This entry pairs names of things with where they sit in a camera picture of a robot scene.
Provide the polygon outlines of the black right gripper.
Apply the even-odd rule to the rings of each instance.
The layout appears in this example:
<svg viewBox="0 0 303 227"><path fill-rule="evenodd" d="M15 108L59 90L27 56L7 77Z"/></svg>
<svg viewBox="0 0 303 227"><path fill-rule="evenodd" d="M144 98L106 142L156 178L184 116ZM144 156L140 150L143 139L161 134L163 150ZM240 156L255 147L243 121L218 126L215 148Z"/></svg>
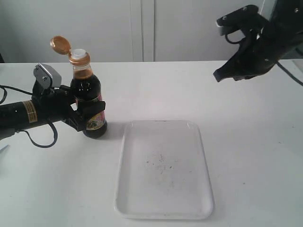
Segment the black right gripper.
<svg viewBox="0 0 303 227"><path fill-rule="evenodd" d="M235 81L252 79L270 71L293 48L294 29L269 23L258 39L243 51L237 51L213 75L217 82L229 78Z"/></svg>

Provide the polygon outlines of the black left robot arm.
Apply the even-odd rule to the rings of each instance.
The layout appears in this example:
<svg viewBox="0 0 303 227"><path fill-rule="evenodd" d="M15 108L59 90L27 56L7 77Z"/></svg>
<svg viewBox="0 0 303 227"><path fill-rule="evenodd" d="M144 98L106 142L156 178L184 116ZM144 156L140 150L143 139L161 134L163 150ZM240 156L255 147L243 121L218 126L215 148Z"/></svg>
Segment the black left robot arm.
<svg viewBox="0 0 303 227"><path fill-rule="evenodd" d="M0 106L0 138L58 121L83 131L88 120L106 107L104 101L98 100L73 110L71 105L74 103L76 99L68 86L49 88L41 94L35 83L30 100Z"/></svg>

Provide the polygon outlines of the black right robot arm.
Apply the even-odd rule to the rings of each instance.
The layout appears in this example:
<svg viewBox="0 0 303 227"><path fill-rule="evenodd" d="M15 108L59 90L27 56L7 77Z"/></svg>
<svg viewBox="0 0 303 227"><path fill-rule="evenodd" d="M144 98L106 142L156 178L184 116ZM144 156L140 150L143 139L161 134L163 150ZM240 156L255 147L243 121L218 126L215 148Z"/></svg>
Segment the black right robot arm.
<svg viewBox="0 0 303 227"><path fill-rule="evenodd" d="M303 43L303 2L278 0L270 19L258 13L258 6L247 5L216 21L220 35L232 44L229 34L241 31L237 52L214 72L220 82L252 79L268 73L288 52Z"/></svg>

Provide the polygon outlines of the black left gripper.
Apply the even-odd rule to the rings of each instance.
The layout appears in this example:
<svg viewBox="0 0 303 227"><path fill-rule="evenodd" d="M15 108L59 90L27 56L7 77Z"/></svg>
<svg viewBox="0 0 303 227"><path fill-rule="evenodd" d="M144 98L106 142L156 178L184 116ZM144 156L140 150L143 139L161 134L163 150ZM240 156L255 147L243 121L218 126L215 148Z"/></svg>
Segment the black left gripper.
<svg viewBox="0 0 303 227"><path fill-rule="evenodd" d="M33 127L62 121L76 131L83 131L87 129L88 122L106 108L104 101L83 102L74 111L71 105L75 103L75 97L71 88L66 85L42 90L35 82L32 91L32 103L37 115L37 122L32 124Z"/></svg>

